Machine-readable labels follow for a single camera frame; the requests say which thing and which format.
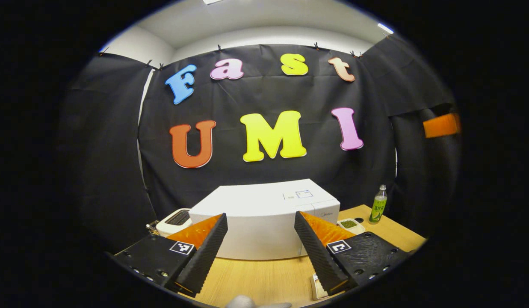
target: wooden table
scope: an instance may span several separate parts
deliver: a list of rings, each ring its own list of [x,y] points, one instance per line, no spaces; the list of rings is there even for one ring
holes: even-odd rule
[[[370,224],[369,216],[370,207],[360,205],[341,211],[338,219],[361,217],[366,231],[377,234],[406,252],[419,248],[425,242],[425,238],[386,216],[382,216],[377,224]],[[292,308],[308,306],[321,301],[312,299],[310,278],[314,272],[308,256],[275,261],[215,258],[202,291],[194,299],[220,308],[238,295],[251,297],[257,306],[280,302],[290,302]]]

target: pink letter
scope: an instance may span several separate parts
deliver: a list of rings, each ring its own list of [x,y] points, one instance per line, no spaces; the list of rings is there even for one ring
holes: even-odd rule
[[[338,119],[340,131],[342,132],[343,140],[340,148],[345,151],[361,148],[364,142],[358,138],[356,125],[354,125],[354,119],[352,118],[354,110],[352,108],[336,108],[331,110],[331,113]]]
[[[241,71],[242,64],[243,63],[239,59],[224,59],[215,63],[217,68],[212,70],[209,75],[215,80],[221,80],[225,78],[239,79],[243,76],[243,72]]]

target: orange tape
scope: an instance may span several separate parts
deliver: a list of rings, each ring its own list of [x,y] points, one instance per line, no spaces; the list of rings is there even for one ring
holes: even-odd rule
[[[423,122],[426,138],[454,135],[461,130],[458,113],[448,113]]]

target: plastic bottle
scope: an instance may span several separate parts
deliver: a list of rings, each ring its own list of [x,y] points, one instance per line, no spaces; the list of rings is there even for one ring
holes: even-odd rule
[[[388,196],[386,195],[386,185],[380,185],[380,190],[374,196],[369,222],[379,222],[380,218],[382,218],[384,208],[386,207],[387,199]]]

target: yellow letter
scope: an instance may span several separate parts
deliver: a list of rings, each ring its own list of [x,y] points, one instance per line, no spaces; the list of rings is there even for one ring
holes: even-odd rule
[[[299,54],[284,54],[280,61],[284,64],[281,70],[286,75],[304,75],[308,72],[308,66],[304,64],[304,57]]]
[[[300,140],[298,119],[300,119],[300,113],[297,111],[283,111],[276,121],[276,126],[272,129],[259,113],[241,117],[239,121],[245,124],[247,130],[247,153],[243,154],[243,160],[258,162],[264,159],[264,153],[259,149],[259,142],[268,156],[275,158],[282,140],[284,147],[280,155],[283,158],[305,156],[306,149]]]

